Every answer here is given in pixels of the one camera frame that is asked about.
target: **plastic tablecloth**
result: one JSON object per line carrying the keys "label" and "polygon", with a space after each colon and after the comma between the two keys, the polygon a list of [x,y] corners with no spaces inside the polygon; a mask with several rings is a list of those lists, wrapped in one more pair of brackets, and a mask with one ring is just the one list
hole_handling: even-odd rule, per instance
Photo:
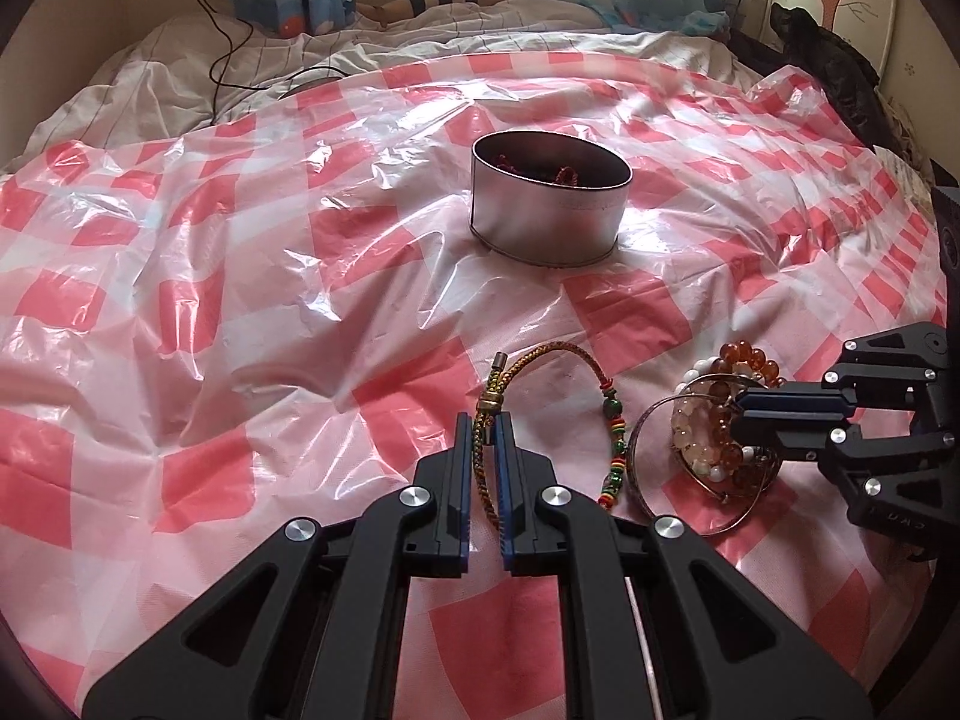
{"label": "plastic tablecloth", "polygon": [[[469,233],[470,146],[510,127],[628,159],[608,260],[537,269]],[[496,351],[582,343],[628,418],[737,338],[816,380],[844,338],[942,322],[937,251],[790,68],[743,93],[622,56],[465,55],[176,140],[54,146],[0,187],[0,608],[78,707],[287,519],[356,517],[404,485]],[[566,357],[507,395],[520,444],[591,495],[599,401]],[[722,514],[667,458],[667,421],[644,442],[648,498],[704,527]],[[563,717],[555,584],[505,576],[475,495],[473,514],[469,575],[414,582],[395,716]],[[866,685],[928,582],[812,464],[786,464],[717,548]]]}

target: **green bead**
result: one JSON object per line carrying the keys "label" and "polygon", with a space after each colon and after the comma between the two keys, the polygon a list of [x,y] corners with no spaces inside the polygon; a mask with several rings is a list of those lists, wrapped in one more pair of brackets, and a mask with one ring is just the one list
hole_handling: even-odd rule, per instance
{"label": "green bead", "polygon": [[623,404],[615,398],[608,398],[603,402],[603,416],[608,419],[616,419],[623,413]]}

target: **braided cord bracelet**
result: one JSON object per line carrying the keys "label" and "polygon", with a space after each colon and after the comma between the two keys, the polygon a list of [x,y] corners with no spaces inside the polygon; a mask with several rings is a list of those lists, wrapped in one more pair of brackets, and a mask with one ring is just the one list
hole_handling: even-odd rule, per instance
{"label": "braided cord bracelet", "polygon": [[600,384],[600,391],[604,396],[603,416],[607,420],[611,432],[611,459],[610,473],[604,480],[600,497],[597,498],[604,509],[609,511],[616,504],[620,495],[620,489],[623,487],[623,477],[627,470],[626,455],[627,443],[624,436],[627,431],[627,423],[623,419],[623,404],[616,399],[616,389],[613,389],[613,380],[608,379],[603,372],[603,368],[597,360],[585,349],[576,346],[574,343],[566,341],[552,341],[552,343],[543,343],[540,346],[531,349],[520,357],[507,370],[507,355],[503,352],[497,352],[493,357],[493,366],[490,376],[487,379],[487,388],[484,389],[480,398],[477,400],[476,418],[473,420],[473,440],[472,440],[472,461],[473,475],[477,481],[477,490],[480,493],[480,502],[483,510],[486,512],[487,519],[493,524],[494,528],[499,528],[500,521],[493,506],[490,489],[487,486],[487,473],[483,463],[483,447],[490,441],[491,428],[493,427],[493,418],[503,408],[503,394],[507,385],[534,360],[550,352],[565,351],[577,355],[581,360],[590,366],[593,375],[597,377]]}

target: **black cable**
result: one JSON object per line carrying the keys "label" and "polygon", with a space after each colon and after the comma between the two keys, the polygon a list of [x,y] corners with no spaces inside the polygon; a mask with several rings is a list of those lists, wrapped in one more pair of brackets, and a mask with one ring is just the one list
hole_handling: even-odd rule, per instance
{"label": "black cable", "polygon": [[[216,124],[217,122],[217,101],[219,100],[221,89],[226,88],[226,89],[240,89],[246,92],[265,92],[268,89],[270,89],[272,86],[274,86],[276,83],[280,83],[281,80],[274,81],[265,86],[264,85],[248,86],[246,84],[228,83],[227,81],[225,81],[224,79],[227,76],[227,69],[229,69],[230,60],[232,60],[233,55],[235,55],[239,50],[242,49],[242,47],[246,46],[251,41],[251,39],[253,39],[253,34],[256,33],[256,27],[252,23],[248,22],[246,19],[237,17],[236,19],[239,22],[247,26],[248,32],[247,32],[247,36],[242,41],[240,41],[239,44],[234,45],[232,36],[230,36],[227,30],[222,28],[222,26],[219,25],[219,23],[217,23],[216,17],[222,14],[215,7],[213,7],[213,5],[210,4],[209,0],[195,0],[195,1],[197,1],[197,4],[200,6],[200,9],[202,9],[203,12],[205,12],[205,14],[208,16],[208,18],[210,19],[210,23],[213,24],[213,28],[216,29],[220,34],[222,34],[224,38],[227,38],[227,43],[229,44],[229,50],[227,51],[227,53],[213,60],[213,64],[210,65],[210,69],[208,71],[208,77],[214,85],[213,101],[211,103],[211,114],[210,114],[210,124],[213,125],[213,124]],[[223,62],[223,66],[220,69],[220,74],[219,76],[214,76],[215,71],[217,70],[217,66],[221,62]],[[299,70],[296,73],[292,74],[291,76],[288,76],[286,79],[282,79],[282,81],[293,81],[293,79],[295,79],[296,77],[302,76],[304,73],[310,73],[310,71],[314,71],[314,70],[328,70],[328,71],[331,71],[332,73],[339,73],[340,76],[342,76],[344,79],[349,77],[349,73],[346,73],[345,71],[340,70],[339,68],[335,68],[332,65],[314,65],[312,67]]]}

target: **silver screw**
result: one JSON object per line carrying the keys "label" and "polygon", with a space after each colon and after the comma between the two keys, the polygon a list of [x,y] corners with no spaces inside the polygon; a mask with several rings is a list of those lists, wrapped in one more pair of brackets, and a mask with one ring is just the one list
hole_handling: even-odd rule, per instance
{"label": "silver screw", "polygon": [[400,490],[400,503],[417,509],[430,500],[430,491],[424,488],[405,488]]}
{"label": "silver screw", "polygon": [[684,529],[677,517],[661,517],[654,523],[654,530],[663,538],[680,538]]}
{"label": "silver screw", "polygon": [[312,519],[293,519],[283,529],[290,541],[310,541],[317,534],[317,523]]}
{"label": "silver screw", "polygon": [[554,485],[552,488],[546,488],[541,493],[541,498],[547,506],[566,506],[573,500],[573,495],[567,488]]}

